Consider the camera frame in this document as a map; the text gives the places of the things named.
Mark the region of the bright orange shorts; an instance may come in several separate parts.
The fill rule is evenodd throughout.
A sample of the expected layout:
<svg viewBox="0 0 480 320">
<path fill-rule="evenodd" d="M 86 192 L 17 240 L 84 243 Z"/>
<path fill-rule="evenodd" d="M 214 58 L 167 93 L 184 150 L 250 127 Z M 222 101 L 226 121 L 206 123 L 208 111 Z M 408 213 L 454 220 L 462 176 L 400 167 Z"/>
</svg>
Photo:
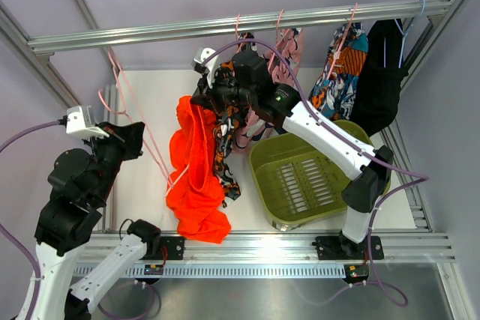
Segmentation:
<svg viewBox="0 0 480 320">
<path fill-rule="evenodd" d="M 173 185 L 167 191 L 166 205 L 178 220 L 181 236 L 220 244 L 231 225 L 220 211 L 225 195 L 213 170 L 215 114 L 192 104 L 188 95 L 179 98 L 176 115 L 179 129 L 169 142 Z"/>
</svg>

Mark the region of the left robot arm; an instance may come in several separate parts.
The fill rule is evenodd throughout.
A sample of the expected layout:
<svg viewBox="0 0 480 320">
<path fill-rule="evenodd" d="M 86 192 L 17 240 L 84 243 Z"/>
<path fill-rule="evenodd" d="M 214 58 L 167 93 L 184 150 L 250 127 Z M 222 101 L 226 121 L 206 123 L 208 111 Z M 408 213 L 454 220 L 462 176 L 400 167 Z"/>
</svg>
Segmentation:
<svg viewBox="0 0 480 320">
<path fill-rule="evenodd" d="M 122 163 L 143 153 L 145 127 L 141 121 L 125 126 L 101 122 L 101 135 L 84 141 L 90 152 L 73 148 L 55 160 L 47 178 L 52 191 L 34 233 L 37 264 L 18 319 L 90 319 L 101 298 L 135 261 L 160 253 L 160 229 L 136 220 L 89 275 L 71 284 Z"/>
</svg>

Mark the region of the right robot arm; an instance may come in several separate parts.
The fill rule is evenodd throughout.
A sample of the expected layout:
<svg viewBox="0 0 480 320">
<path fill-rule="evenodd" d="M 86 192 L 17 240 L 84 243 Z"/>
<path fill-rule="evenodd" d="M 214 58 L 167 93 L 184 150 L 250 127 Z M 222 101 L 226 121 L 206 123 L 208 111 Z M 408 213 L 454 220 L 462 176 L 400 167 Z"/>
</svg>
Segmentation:
<svg viewBox="0 0 480 320">
<path fill-rule="evenodd" d="M 291 85 L 274 82 L 256 52 L 238 52 L 229 64 L 219 65 L 217 59 L 210 48 L 194 56 L 193 68 L 201 78 L 192 102 L 216 112 L 228 106 L 252 109 L 261 120 L 281 126 L 330 159 L 349 179 L 341 193 L 346 220 L 337 240 L 318 244 L 332 254 L 363 258 L 374 206 L 389 185 L 392 151 L 361 142 L 303 102 Z"/>
</svg>

